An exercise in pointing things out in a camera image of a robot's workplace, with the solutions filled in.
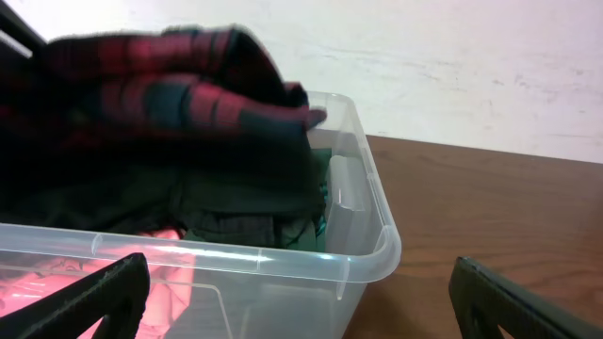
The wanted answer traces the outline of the large black garment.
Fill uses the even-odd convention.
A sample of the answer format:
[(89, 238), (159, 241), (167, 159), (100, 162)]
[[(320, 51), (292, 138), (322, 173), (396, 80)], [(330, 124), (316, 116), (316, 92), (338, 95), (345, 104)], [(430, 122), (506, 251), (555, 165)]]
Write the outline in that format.
[(5, 223), (316, 250), (330, 149), (306, 137), (139, 140), (1, 152)]

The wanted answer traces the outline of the pink printed shirt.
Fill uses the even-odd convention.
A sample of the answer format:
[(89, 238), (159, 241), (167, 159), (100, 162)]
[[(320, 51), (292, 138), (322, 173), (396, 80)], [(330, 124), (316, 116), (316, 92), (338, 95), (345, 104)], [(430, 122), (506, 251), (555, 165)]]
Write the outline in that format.
[[(190, 304), (193, 256), (177, 266), (151, 264), (179, 238), (175, 230), (152, 232), (143, 239), (22, 229), (1, 243), (1, 318), (39, 301), (123, 257), (142, 253), (150, 273), (146, 309), (133, 338), (163, 338)], [(76, 338), (94, 338), (90, 327)]]

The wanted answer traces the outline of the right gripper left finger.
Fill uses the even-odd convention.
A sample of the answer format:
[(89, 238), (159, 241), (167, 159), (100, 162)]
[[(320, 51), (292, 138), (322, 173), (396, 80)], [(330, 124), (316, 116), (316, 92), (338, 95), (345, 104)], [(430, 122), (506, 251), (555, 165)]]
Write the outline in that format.
[(3, 338), (133, 338), (146, 309), (150, 273), (145, 256), (131, 253), (48, 297), (1, 318)]

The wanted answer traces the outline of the red blue plaid cloth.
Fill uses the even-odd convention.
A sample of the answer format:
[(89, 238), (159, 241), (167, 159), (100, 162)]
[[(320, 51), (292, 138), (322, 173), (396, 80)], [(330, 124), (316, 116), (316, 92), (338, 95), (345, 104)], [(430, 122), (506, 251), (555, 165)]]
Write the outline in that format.
[(326, 120), (264, 46), (232, 26), (1, 47), (1, 137), (21, 149), (304, 136)]

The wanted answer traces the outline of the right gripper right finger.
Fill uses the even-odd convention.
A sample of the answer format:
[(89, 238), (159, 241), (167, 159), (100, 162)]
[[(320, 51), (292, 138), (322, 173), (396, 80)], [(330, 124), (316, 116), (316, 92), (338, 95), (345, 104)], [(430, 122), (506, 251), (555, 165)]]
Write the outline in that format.
[(602, 339), (602, 330), (470, 257), (455, 261), (448, 293), (464, 339)]

